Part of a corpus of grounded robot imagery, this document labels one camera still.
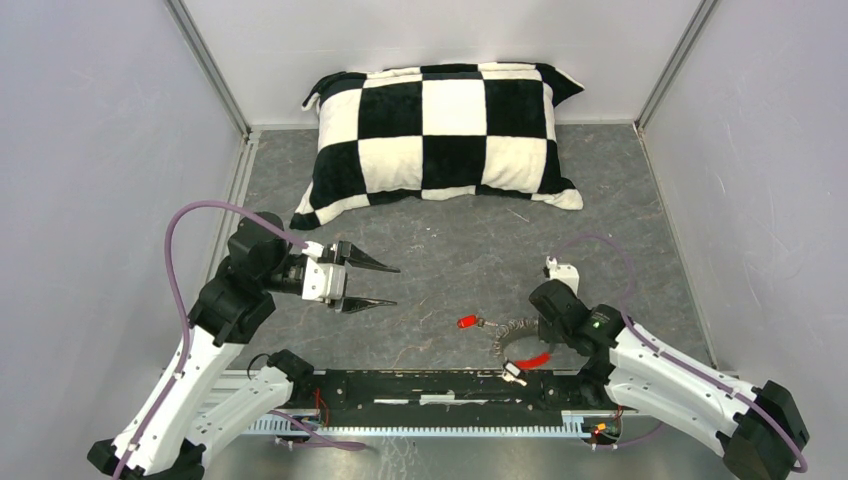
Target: red cable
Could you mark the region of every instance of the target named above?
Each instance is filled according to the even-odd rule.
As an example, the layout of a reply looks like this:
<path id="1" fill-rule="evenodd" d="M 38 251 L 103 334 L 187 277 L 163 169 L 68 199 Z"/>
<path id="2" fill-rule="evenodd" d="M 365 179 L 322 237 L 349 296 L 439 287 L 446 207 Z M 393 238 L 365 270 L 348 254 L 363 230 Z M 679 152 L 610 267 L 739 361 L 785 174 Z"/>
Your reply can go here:
<path id="1" fill-rule="evenodd" d="M 542 365 L 548 363 L 548 360 L 551 359 L 551 354 L 545 352 L 539 356 L 527 359 L 527 360 L 518 360 L 515 363 L 515 366 L 522 370 L 532 370 L 534 368 L 541 367 Z"/>
<path id="2" fill-rule="evenodd" d="M 329 427 L 330 426 L 330 407 L 328 407 L 327 404 L 324 403 L 324 400 L 321 397 L 318 397 L 318 399 L 321 401 L 321 405 L 324 405 L 324 411 L 327 412 L 327 421 L 324 422 L 324 427 Z"/>

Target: red tag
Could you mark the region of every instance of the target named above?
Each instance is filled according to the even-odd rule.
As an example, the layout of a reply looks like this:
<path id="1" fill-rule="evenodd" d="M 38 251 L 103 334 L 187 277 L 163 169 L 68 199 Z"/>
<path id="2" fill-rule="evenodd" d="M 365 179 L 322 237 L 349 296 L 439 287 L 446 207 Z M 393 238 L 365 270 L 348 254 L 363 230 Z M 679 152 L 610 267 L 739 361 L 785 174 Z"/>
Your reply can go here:
<path id="1" fill-rule="evenodd" d="M 474 325 L 477 325 L 477 315 L 469 315 L 456 321 L 456 326 L 459 328 L 468 328 Z"/>

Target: red wire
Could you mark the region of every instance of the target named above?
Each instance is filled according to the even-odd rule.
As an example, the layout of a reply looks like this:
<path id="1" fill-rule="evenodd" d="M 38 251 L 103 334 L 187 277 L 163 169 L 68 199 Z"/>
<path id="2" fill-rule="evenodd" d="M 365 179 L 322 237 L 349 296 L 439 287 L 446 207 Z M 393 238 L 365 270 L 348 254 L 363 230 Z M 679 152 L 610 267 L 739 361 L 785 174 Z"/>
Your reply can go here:
<path id="1" fill-rule="evenodd" d="M 318 397 L 318 400 L 321 401 L 321 405 L 324 405 L 324 411 L 327 412 L 327 421 L 324 422 L 324 426 L 329 427 L 330 426 L 330 407 L 328 407 L 327 404 L 324 403 L 324 400 L 321 397 Z"/>

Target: metal spring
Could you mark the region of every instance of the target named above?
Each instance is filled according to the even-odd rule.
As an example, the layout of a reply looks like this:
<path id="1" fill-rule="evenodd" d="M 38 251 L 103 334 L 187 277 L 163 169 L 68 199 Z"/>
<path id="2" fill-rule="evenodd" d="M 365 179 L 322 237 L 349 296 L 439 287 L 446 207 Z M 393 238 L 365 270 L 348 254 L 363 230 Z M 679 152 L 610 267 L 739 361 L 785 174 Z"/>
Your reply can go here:
<path id="1" fill-rule="evenodd" d="M 510 320 L 506 325 L 499 325 L 498 328 L 495 329 L 495 342 L 492 344 L 492 352 L 498 357 L 498 360 L 501 363 L 506 361 L 506 356 L 504 355 L 504 349 L 507 345 L 509 345 L 512 341 L 517 340 L 518 338 L 523 338 L 525 335 L 522 335 L 518 338 L 512 339 L 506 344 L 503 343 L 504 339 L 507 339 L 512 334 L 516 332 L 527 333 L 526 336 L 532 336 L 536 334 L 536 331 L 539 327 L 539 320 L 535 318 L 522 318 L 521 320 Z"/>

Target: pillow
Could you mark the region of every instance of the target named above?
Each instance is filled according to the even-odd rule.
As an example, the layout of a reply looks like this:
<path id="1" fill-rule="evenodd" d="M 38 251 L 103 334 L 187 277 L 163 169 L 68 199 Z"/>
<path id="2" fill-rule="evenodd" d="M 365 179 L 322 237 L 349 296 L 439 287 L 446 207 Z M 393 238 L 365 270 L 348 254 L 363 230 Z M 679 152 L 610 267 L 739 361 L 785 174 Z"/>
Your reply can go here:
<path id="1" fill-rule="evenodd" d="M 560 172 L 554 107 L 581 91 L 542 63 L 324 77 L 303 102 L 319 113 L 318 157 L 291 228 L 406 197 L 502 195 L 579 210 L 583 199 Z"/>

